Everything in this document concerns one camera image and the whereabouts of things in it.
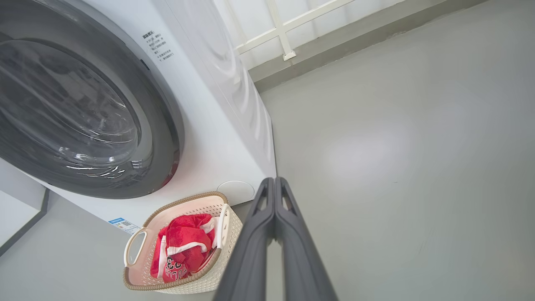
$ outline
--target floor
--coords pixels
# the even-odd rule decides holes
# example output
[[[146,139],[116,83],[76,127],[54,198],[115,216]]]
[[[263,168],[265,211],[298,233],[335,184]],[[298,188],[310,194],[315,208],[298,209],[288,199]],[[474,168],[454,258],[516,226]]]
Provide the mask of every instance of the floor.
[[[533,16],[490,0],[262,94],[340,300],[535,299]],[[211,300],[124,288],[127,240],[55,197],[0,257],[0,296]],[[281,300],[278,245],[268,261]]]

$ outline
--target sticker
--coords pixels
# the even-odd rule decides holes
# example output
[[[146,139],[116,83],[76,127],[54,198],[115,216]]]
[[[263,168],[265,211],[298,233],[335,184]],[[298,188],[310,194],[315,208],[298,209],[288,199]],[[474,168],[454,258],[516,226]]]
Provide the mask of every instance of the sticker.
[[[145,40],[145,43],[147,43],[147,52],[152,52],[154,57],[160,62],[163,62],[174,55],[161,33],[149,31],[143,35],[143,39]]]
[[[138,226],[128,221],[125,221],[125,219],[115,219],[113,221],[109,221],[109,223],[124,232],[130,233],[131,235],[134,235],[134,233],[136,233],[140,229]]]

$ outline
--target washing machine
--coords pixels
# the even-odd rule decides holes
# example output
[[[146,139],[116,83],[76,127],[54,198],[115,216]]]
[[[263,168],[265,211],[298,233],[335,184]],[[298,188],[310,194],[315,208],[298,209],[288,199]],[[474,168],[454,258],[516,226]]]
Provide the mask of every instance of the washing machine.
[[[0,157],[123,229],[276,176],[270,116],[210,0],[1,1]]]

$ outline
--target laundry basket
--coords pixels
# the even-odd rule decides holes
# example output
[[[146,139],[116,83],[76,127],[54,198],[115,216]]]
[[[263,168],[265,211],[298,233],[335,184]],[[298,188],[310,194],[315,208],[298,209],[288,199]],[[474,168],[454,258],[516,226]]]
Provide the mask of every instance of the laundry basket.
[[[217,249],[197,273],[185,279],[164,283],[150,275],[152,256],[158,232],[180,215],[208,213],[218,218],[216,228]],[[232,250],[242,228],[238,216],[219,192],[197,194],[166,205],[154,212],[129,240],[125,247],[124,283],[131,290],[154,290],[167,294],[195,294],[215,290],[225,271]],[[128,262],[134,239],[145,233],[141,248],[133,263]]]

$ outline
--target washing machine door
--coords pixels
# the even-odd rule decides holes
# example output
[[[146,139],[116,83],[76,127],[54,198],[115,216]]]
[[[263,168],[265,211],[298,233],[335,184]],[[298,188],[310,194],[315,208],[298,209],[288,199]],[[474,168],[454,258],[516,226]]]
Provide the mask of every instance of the washing machine door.
[[[68,4],[0,2],[0,156],[75,193],[158,190],[178,165],[181,119],[147,69]]]

